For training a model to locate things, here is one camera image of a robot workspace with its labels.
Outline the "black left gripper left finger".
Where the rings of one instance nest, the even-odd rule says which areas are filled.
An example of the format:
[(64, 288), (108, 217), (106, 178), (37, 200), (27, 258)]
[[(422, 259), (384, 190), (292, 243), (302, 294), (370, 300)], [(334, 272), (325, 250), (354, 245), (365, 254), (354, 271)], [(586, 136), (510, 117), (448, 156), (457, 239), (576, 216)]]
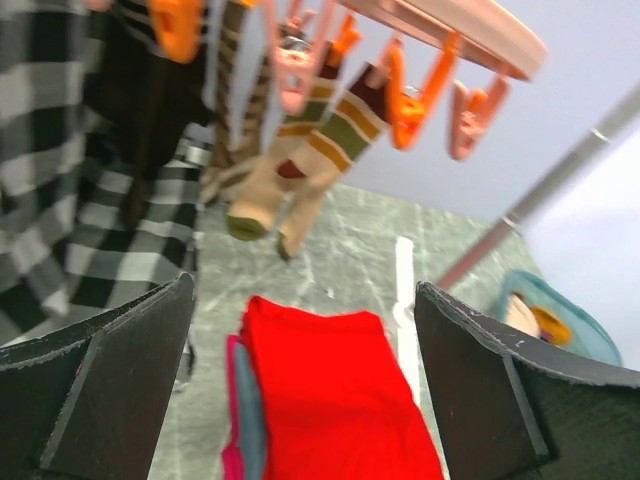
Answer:
[(2, 348), (2, 478), (147, 478), (194, 306), (183, 274)]

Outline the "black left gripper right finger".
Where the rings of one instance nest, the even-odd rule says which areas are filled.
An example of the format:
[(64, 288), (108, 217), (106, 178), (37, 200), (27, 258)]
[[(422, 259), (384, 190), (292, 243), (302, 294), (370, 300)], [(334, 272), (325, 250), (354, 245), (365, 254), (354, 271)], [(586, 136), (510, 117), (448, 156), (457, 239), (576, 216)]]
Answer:
[(414, 319), (451, 478), (638, 478), (638, 372), (528, 336), (429, 282)]

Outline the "pink round sock hanger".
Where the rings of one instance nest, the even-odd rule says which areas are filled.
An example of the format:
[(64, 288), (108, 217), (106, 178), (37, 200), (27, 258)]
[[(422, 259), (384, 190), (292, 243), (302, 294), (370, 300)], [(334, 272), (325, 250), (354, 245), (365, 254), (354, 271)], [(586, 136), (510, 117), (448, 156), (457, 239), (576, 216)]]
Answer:
[[(321, 56), (325, 55), (326, 61), (341, 59), (344, 51), (360, 38), (352, 28), (352, 16), (348, 16), (341, 27), (341, 36), (334, 42), (337, 53), (328, 53), (325, 37), (337, 4), (394, 29), (394, 37), (401, 39), (400, 34), (406, 34), (441, 51), (448, 35), (458, 32), (462, 35), (458, 59), (483, 65), (508, 79), (531, 81), (547, 56), (541, 40), (494, 1), (323, 1), (316, 39), (302, 52), (282, 46), (274, 1), (249, 2), (264, 5), (269, 60), (281, 105), (290, 114), (301, 113), (307, 106), (312, 76), (320, 73)], [(389, 81), (388, 71), (382, 65), (385, 51), (374, 67)]]

